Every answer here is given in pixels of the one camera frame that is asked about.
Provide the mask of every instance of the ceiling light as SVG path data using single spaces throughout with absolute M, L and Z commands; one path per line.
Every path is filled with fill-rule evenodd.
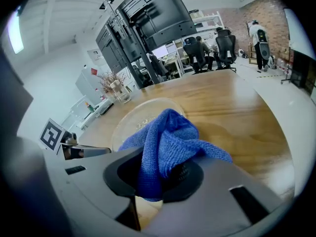
M 21 33 L 18 11 L 14 12 L 8 22 L 9 39 L 15 54 L 24 49 Z

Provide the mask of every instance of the red brick wall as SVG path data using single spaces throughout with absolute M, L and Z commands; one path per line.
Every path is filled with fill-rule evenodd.
M 269 36 L 269 46 L 272 55 L 282 56 L 288 50 L 288 26 L 284 13 L 286 6 L 281 0 L 256 0 L 242 8 L 220 8 L 203 10 L 204 15 L 216 14 L 218 11 L 225 26 L 232 29 L 236 36 L 235 51 L 239 48 L 248 53 L 249 41 L 246 22 L 258 20 L 264 26 Z

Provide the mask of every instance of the blue microfiber cloth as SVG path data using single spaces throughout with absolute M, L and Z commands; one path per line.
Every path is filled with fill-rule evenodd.
M 196 154 L 233 162 L 226 151 L 199 140 L 198 129 L 172 109 L 164 110 L 126 139 L 119 150 L 137 146 L 144 146 L 137 195 L 149 201 L 161 200 L 161 179 L 168 178 L 173 167 Z

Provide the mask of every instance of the small plant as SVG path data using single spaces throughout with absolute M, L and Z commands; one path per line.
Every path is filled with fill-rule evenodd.
M 111 83 L 119 80 L 119 82 L 123 85 L 123 82 L 126 79 L 126 74 L 122 73 L 121 75 L 117 75 L 113 71 L 107 71 L 103 74 L 97 75 L 97 77 L 100 78 L 101 87 L 105 93 L 113 93 L 110 86 Z

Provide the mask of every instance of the floor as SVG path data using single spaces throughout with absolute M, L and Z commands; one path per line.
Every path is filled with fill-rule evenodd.
M 279 69 L 258 73 L 257 65 L 241 57 L 232 67 L 257 91 L 278 120 L 293 158 L 295 195 L 300 194 L 315 161 L 316 105 L 304 90 L 288 82 L 281 85 L 285 75 Z

